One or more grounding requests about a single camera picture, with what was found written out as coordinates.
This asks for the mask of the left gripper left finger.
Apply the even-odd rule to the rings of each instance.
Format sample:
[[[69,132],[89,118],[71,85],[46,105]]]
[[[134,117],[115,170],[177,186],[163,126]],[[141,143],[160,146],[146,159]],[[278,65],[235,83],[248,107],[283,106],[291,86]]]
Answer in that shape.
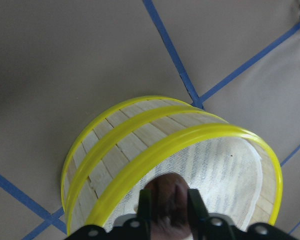
[[[137,217],[147,222],[152,218],[152,194],[150,189],[143,189],[139,192]]]

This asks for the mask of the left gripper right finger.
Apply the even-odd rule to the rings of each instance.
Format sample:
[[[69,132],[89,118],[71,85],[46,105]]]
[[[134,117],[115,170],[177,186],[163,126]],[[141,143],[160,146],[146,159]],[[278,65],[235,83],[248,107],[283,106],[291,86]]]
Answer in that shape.
[[[208,210],[198,189],[187,191],[187,212],[190,222],[202,222],[209,217]]]

